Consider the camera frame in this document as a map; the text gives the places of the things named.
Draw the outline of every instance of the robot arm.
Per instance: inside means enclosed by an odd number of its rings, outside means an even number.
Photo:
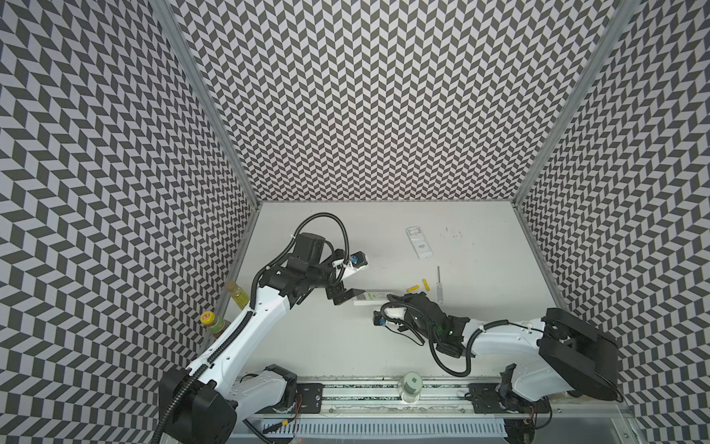
[[[608,333],[559,308],[527,321],[480,320],[446,315],[425,293],[390,295],[390,302],[373,314],[375,325],[394,323],[429,340],[432,356],[446,372],[468,376],[472,357],[510,354],[522,358],[501,374],[499,401],[510,411],[524,411],[544,396],[573,391],[596,399],[618,398],[618,345]],[[436,353],[463,357],[466,370],[443,365]]]
[[[333,249],[316,234],[300,233],[305,223],[319,215],[341,225],[346,250]],[[332,252],[320,261],[326,244]],[[243,383],[237,383],[236,378],[271,328],[315,288],[325,288],[335,305],[363,292],[343,286],[344,278],[368,266],[364,253],[349,254],[347,248],[344,227],[337,217],[318,213],[306,219],[286,250],[255,277],[249,307],[187,369],[172,369],[163,375],[158,391],[160,422],[151,443],[159,442],[164,430],[184,444],[220,444],[227,440],[237,419],[269,406],[287,411],[295,400],[295,374],[270,365]]]

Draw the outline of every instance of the bottle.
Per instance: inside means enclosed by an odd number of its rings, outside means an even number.
[[[229,325],[229,321],[215,316],[213,312],[206,311],[200,316],[200,322],[210,330],[215,339],[218,339]]]
[[[236,282],[227,281],[227,283],[224,284],[224,287],[229,292],[231,298],[234,299],[234,302],[239,305],[241,310],[249,305],[249,294],[247,294],[242,287],[238,286]]]

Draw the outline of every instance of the yellow liquid bottle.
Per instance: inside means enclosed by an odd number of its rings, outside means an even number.
[[[229,292],[231,298],[234,299],[234,302],[239,305],[240,309],[243,310],[244,307],[249,305],[249,294],[247,294],[242,287],[238,286],[236,282],[228,281],[224,284],[224,287]]]

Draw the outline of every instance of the jar lid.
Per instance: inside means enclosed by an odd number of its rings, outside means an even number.
[[[214,313],[211,311],[206,311],[200,316],[200,322],[205,325],[209,325],[214,322]]]

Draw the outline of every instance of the screwdriver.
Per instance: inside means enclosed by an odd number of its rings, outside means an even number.
[[[439,282],[437,282],[437,302],[439,305],[444,305],[444,291],[442,290],[442,270],[437,266],[437,273],[439,274]]]

